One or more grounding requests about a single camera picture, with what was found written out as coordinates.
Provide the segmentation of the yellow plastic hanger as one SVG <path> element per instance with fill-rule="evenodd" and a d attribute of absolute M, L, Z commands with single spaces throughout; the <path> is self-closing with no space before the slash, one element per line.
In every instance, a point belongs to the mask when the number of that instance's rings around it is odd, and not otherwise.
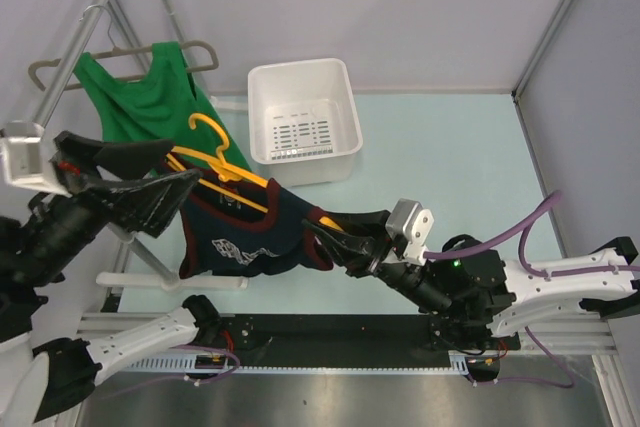
<path fill-rule="evenodd" d="M 249 172 L 241 167 L 236 166 L 235 164 L 227 162 L 225 159 L 224 153 L 228 150 L 231 145 L 229 136 L 226 134 L 225 130 L 211 117 L 206 116 L 201 113 L 192 114 L 188 119 L 188 125 L 190 129 L 195 130 L 197 128 L 197 123 L 201 122 L 208 125 L 214 132 L 216 132 L 221 140 L 221 145 L 217 146 L 215 149 L 215 155 L 209 155 L 201 151 L 197 151 L 194 149 L 176 146 L 173 147 L 171 153 L 166 154 L 166 160 L 173 170 L 176 171 L 186 171 L 186 167 L 182 162 L 178 161 L 176 155 L 186 155 L 188 157 L 192 157 L 195 159 L 199 159 L 204 161 L 218 176 L 219 180 L 223 183 L 227 182 L 237 182 L 237 181 L 248 181 L 253 183 L 259 187 L 266 188 L 268 186 L 268 181 L 252 172 Z M 249 199 L 246 199 L 239 194 L 235 194 L 229 190 L 226 190 L 222 187 L 214 185 L 213 183 L 206 180 L 199 180 L 199 183 L 204 185 L 205 187 L 216 191 L 220 194 L 223 194 L 226 197 L 229 197 L 233 200 L 236 200 L 246 206 L 251 207 L 254 210 L 257 210 L 261 213 L 268 213 L 267 207 L 261 206 L 258 203 L 255 203 Z M 327 216 L 321 217 L 319 220 L 320 224 L 332 228 L 334 230 L 343 232 L 343 229 L 332 219 Z"/>

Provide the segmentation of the green tank top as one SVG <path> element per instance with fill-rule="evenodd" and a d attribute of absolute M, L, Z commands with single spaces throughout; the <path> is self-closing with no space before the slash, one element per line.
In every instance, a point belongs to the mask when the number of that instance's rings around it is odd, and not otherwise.
<path fill-rule="evenodd" d="M 203 114 L 219 125 L 224 122 L 187 71 L 177 42 L 152 45 L 149 71 L 140 80 L 112 76 L 88 52 L 79 57 L 74 75 L 99 114 L 106 142 L 170 139 L 177 146 L 211 156 L 221 144 L 211 127 L 189 127 L 193 114 Z"/>

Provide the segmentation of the navy maroon tank top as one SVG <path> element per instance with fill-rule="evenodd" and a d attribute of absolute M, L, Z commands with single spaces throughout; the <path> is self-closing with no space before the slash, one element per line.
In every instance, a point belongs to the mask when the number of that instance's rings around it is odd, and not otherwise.
<path fill-rule="evenodd" d="M 215 276 L 279 275 L 303 266 L 330 271 L 329 254 L 305 223 L 326 213 L 281 187 L 246 181 L 222 183 L 212 170 L 181 206 L 186 241 L 179 276 L 209 272 Z"/>

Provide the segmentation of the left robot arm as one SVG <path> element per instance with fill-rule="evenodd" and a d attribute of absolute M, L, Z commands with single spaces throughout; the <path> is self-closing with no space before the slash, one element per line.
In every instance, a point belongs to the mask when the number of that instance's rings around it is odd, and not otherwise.
<path fill-rule="evenodd" d="M 209 299 L 192 295 L 152 321 L 109 337 L 62 337 L 33 346 L 32 318 L 41 289 L 107 226 L 160 235 L 200 180 L 195 169 L 155 175 L 172 150 L 168 139 L 101 142 L 68 131 L 47 156 L 44 131 L 13 122 L 1 132 L 4 176 L 32 191 L 30 217 L 1 221 L 1 422 L 30 426 L 89 397 L 129 365 L 174 347 L 207 347 L 221 334 Z"/>

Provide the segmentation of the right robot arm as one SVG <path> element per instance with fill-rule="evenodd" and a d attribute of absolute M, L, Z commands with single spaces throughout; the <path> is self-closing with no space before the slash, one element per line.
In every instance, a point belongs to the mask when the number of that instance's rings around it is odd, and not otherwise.
<path fill-rule="evenodd" d="M 352 277 L 373 277 L 425 315 L 427 349 L 479 355 L 517 345 L 519 331 L 564 314 L 602 319 L 639 312 L 639 252 L 617 237 L 584 256 L 524 267 L 461 234 L 429 253 L 434 217 L 400 200 L 392 211 L 332 214 L 304 221 L 332 262 Z"/>

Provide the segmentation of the clothes rack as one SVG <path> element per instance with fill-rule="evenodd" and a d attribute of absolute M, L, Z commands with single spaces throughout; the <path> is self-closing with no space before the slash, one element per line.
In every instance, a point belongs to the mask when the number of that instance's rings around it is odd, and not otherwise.
<path fill-rule="evenodd" d="M 102 286 L 243 290 L 243 277 L 182 280 L 136 237 L 163 233 L 200 178 L 194 169 L 151 176 L 172 150 L 171 141 L 101 142 L 68 131 L 46 137 L 45 127 L 108 1 L 93 0 L 87 7 L 33 118 L 1 129 L 6 182 L 36 194 L 26 224 L 1 220 L 1 290 L 32 292 L 57 282 L 103 229 L 130 245 L 151 271 L 101 273 L 96 281 Z"/>

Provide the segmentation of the white plastic bin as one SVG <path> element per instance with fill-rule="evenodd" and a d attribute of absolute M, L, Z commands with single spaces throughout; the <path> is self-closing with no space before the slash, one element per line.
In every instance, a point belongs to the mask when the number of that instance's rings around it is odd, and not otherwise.
<path fill-rule="evenodd" d="M 258 66 L 247 88 L 250 153 L 262 176 L 284 187 L 350 177 L 363 137 L 343 61 Z"/>

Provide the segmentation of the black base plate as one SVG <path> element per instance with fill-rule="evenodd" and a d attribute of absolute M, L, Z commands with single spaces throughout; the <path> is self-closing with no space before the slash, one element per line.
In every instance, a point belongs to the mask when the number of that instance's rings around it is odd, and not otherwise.
<path fill-rule="evenodd" d="M 428 315 L 234 314 L 223 317 L 243 370 L 260 373 L 418 373 L 450 356 L 511 353 L 517 334 Z"/>

